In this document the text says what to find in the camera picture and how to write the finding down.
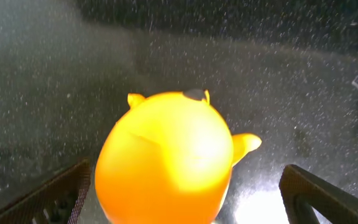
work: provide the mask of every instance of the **yellow plush toy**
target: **yellow plush toy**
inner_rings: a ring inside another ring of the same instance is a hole
[[[231,136],[207,90],[128,94],[128,103],[96,165],[96,193],[108,220],[211,223],[232,167],[260,138]]]

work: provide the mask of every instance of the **toy head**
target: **toy head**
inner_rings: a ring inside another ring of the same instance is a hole
[[[211,223],[232,166],[261,141],[231,136],[208,91],[129,94],[100,153],[95,187],[114,223]]]

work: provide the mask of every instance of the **yellow toy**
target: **yellow toy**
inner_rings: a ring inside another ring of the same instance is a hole
[[[96,165],[96,193],[108,220],[211,223],[232,166],[257,149],[260,138],[231,136],[207,90],[128,94],[128,103]]]

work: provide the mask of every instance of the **black spot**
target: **black spot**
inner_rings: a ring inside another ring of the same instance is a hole
[[[192,90],[187,90],[183,92],[185,97],[188,97],[192,100],[206,100],[206,95],[204,90],[199,90],[199,89],[192,89]]]

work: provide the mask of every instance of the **dark tabletop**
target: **dark tabletop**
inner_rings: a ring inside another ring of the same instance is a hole
[[[96,161],[126,95],[207,88],[233,133],[222,223],[286,223],[297,164],[358,197],[358,1],[0,1],[0,192]],[[80,223],[105,223],[92,185]]]

